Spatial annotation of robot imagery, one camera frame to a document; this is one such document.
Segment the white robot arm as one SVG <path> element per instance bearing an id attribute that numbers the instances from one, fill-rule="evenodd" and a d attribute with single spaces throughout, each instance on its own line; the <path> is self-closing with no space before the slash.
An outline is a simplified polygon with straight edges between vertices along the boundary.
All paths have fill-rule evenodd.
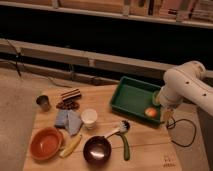
<path id="1" fill-rule="evenodd" d="M 168 69 L 157 100 L 161 105 L 161 119 L 168 122 L 183 99 L 195 103 L 213 116 L 213 87 L 203 82 L 206 69 L 199 61 L 190 61 Z"/>

